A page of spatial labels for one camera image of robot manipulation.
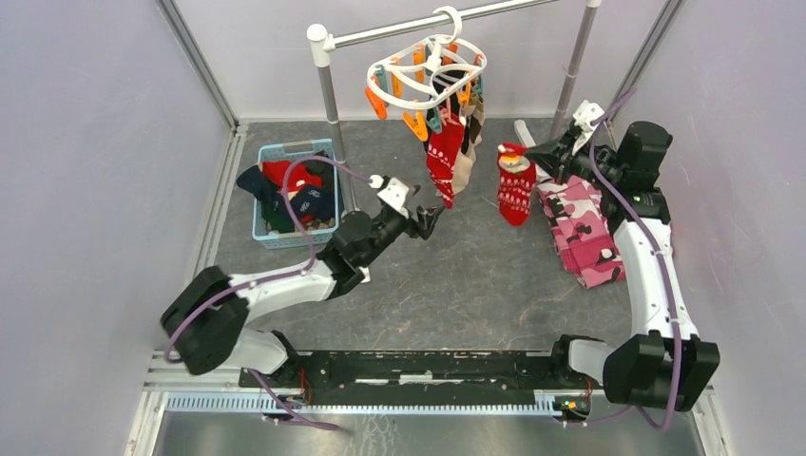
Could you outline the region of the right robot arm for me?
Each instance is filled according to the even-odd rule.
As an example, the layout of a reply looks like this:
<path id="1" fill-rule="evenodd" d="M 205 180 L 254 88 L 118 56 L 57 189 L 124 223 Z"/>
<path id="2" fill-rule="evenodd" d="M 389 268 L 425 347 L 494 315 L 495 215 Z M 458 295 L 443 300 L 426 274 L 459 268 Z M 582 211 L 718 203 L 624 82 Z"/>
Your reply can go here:
<path id="1" fill-rule="evenodd" d="M 631 336 L 613 348 L 564 335 L 552 352 L 549 376 L 562 388 L 588 376 L 614 404 L 686 412 L 717 370 L 720 352 L 700 338 L 676 276 L 671 216 L 656 184 L 673 137 L 649 121 L 632 123 L 616 149 L 591 140 L 576 149 L 582 136 L 572 126 L 557 140 L 527 148 L 525 156 L 560 182 L 579 177 L 602 191 L 601 207 L 628 286 Z"/>

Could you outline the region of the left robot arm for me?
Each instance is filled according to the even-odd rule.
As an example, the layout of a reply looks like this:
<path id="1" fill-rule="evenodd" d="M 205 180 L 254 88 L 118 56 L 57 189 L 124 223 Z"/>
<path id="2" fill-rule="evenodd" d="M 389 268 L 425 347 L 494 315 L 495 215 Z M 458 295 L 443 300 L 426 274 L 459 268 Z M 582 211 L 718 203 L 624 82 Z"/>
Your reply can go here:
<path id="1" fill-rule="evenodd" d="M 160 318 L 168 337 L 164 360 L 184 365 L 192 375 L 236 366 L 262 373 L 276 387 L 291 385 L 298 361 L 290 344 L 279 332 L 250 330 L 248 323 L 291 306 L 346 295 L 399 237 L 428 239 L 446 206 L 410 210 L 407 203 L 418 189 L 397 178 L 382 179 L 376 190 L 379 212 L 345 213 L 310 261 L 249 275 L 204 268 Z"/>

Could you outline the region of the white clip hanger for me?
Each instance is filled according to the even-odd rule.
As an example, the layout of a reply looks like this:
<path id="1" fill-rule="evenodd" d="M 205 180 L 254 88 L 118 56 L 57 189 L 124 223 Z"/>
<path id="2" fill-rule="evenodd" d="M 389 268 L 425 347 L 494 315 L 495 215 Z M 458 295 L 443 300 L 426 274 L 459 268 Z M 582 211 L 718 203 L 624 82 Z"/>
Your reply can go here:
<path id="1" fill-rule="evenodd" d="M 473 83 L 481 77 L 489 62 L 487 55 L 478 46 L 460 37 L 463 23 L 460 32 L 456 32 L 454 25 L 452 26 L 453 30 L 450 34 L 430 35 L 369 66 L 366 73 L 366 86 L 370 86 L 372 91 L 386 102 L 387 110 L 393 106 L 414 112 L 429 110 L 437 106 L 445 99 L 445 95 L 436 94 L 432 87 L 432 78 L 443 71 L 466 70 L 469 73 L 466 79 L 472 79 Z M 413 65 L 413 52 L 418 44 L 428 47 L 428 58 L 424 65 L 426 76 L 423 84 L 419 84 L 414 79 L 417 67 Z M 398 66 L 391 63 L 392 57 L 399 58 Z M 402 83 L 400 98 L 395 98 L 393 95 L 391 81 L 393 72 Z"/>

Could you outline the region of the black white-striped sock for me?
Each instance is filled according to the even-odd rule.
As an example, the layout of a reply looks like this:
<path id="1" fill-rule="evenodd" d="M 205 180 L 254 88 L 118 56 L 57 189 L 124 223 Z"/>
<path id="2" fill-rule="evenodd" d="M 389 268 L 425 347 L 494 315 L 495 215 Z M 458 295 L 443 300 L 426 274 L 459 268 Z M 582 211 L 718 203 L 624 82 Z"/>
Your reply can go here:
<path id="1" fill-rule="evenodd" d="M 457 102 L 455 92 L 467 82 L 472 82 L 473 91 L 473 80 L 467 80 L 468 75 L 469 73 L 466 70 L 450 69 L 432 78 L 432 87 L 435 89 L 436 94 L 439 96 L 445 95 L 445 99 L 437 105 L 440 113 L 462 116 L 463 107 Z"/>

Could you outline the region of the teal clothespin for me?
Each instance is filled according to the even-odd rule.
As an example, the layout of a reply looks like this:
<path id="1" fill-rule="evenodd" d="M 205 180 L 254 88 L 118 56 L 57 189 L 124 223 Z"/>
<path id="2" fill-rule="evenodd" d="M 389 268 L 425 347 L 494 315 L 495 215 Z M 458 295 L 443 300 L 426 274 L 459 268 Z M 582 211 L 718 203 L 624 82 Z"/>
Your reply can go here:
<path id="1" fill-rule="evenodd" d="M 427 111 L 426 114 L 426 125 L 428 129 L 435 134 L 439 134 L 442 132 L 442 120 L 440 109 L 438 106 L 434 106 Z"/>

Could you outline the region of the pink camouflage bag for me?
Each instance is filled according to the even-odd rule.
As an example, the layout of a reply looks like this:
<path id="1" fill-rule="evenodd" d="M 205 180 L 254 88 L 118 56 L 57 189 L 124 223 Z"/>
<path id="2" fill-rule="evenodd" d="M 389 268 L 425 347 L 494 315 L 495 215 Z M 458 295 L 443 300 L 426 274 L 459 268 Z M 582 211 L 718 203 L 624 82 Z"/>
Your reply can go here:
<path id="1" fill-rule="evenodd" d="M 560 184 L 538 171 L 536 192 L 566 271 L 586 289 L 625 279 L 625 267 L 602 215 L 602 193 L 573 176 Z"/>

